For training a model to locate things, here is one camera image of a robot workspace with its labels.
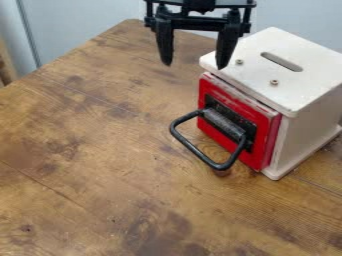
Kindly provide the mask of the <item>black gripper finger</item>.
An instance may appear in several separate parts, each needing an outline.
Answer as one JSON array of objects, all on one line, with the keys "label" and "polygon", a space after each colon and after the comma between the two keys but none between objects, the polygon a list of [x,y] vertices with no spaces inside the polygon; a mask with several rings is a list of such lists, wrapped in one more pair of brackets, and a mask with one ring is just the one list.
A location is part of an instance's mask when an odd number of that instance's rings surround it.
[{"label": "black gripper finger", "polygon": [[219,31],[217,40],[215,60],[218,69],[223,69],[229,65],[239,37],[241,25],[226,24],[223,29]]},{"label": "black gripper finger", "polygon": [[174,57],[174,28],[170,20],[156,20],[155,34],[160,60],[170,66]]}]

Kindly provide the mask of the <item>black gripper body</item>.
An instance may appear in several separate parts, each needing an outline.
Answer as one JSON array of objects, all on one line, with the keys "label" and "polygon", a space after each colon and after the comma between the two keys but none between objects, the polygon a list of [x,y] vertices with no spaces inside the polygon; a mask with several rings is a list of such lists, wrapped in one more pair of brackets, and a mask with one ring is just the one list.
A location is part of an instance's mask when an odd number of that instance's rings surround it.
[{"label": "black gripper body", "polygon": [[243,36],[251,29],[251,12],[255,0],[143,0],[144,24],[154,31],[166,27],[219,32],[231,26]]}]

